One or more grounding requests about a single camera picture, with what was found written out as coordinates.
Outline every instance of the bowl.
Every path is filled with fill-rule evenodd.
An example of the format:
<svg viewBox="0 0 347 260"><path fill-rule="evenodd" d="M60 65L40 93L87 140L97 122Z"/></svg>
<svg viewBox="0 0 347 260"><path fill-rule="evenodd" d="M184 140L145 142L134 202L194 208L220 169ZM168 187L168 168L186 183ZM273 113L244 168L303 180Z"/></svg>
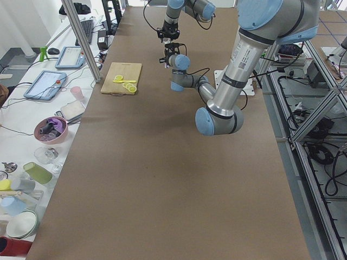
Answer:
<svg viewBox="0 0 347 260"><path fill-rule="evenodd" d="M7 224L6 233L13 238L26 238L32 235L38 227L38 218L34 211L24 210L14 216Z"/></svg>
<svg viewBox="0 0 347 260"><path fill-rule="evenodd" d="M42 136L42 134L40 134L40 129L47 124L48 119L58 119L59 121L61 121L62 127L63 127L63 132L53 140L42 141L42 140L40 140L40 137ZM69 132L68 131L68 125L67 125L67 121L65 120L65 118L62 118L60 116L51 116L49 118L43 119L40 123L37 124L37 126L35 127L35 130L34 130L34 137L37 141L39 141L43 144L55 145L55 144L60 144L60 143L64 142L64 139L67 136L68 132Z"/></svg>

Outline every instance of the pink cup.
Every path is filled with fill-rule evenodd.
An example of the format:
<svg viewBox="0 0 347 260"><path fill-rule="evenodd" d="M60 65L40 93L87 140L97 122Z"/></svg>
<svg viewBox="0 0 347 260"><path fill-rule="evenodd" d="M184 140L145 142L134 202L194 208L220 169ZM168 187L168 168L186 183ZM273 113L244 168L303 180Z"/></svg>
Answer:
<svg viewBox="0 0 347 260"><path fill-rule="evenodd" d="M74 95L74 97L77 99L77 100L82 100L84 98L83 96L83 93L82 93L82 89L78 86L76 87L73 87L71 90L70 90L71 94Z"/></svg>

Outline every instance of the black mouse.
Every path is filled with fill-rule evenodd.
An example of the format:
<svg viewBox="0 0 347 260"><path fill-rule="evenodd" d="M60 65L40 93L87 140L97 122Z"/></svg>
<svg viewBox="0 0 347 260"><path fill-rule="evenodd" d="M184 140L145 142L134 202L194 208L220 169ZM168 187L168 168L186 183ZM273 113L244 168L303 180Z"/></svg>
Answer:
<svg viewBox="0 0 347 260"><path fill-rule="evenodd" d="M58 49L56 49L56 48L49 48L48 49L48 54L57 55L59 53L60 53L60 51Z"/></svg>

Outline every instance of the pink bowl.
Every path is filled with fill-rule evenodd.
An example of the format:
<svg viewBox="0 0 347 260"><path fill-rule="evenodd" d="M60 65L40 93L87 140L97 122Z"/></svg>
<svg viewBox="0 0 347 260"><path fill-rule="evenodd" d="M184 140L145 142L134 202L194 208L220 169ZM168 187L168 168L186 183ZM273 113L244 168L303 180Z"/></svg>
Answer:
<svg viewBox="0 0 347 260"><path fill-rule="evenodd" d="M57 138L51 140L51 141L41 141L40 140L40 128L44 127L46 125L46 122L48 119L50 118L56 118L58 120L60 120L63 123L63 132L61 133L61 135L59 135ZM69 130L68 130L68 125L67 125L67 121L64 118L61 118L60 116L51 116L49 118L43 119L40 123L38 123L38 125L35 127L34 130L34 137L37 141L46 144L46 145L55 145L55 144L60 144L64 141L65 137L67 136Z"/></svg>

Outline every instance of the black box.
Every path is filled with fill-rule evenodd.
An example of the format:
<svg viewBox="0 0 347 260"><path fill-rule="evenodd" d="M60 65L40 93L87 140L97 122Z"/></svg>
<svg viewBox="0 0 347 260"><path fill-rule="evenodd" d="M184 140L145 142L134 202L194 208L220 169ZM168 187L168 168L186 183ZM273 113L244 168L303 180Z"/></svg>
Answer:
<svg viewBox="0 0 347 260"><path fill-rule="evenodd" d="M107 50L108 49L107 40L108 40L108 36L106 35L106 31L105 30L98 31L99 50Z"/></svg>

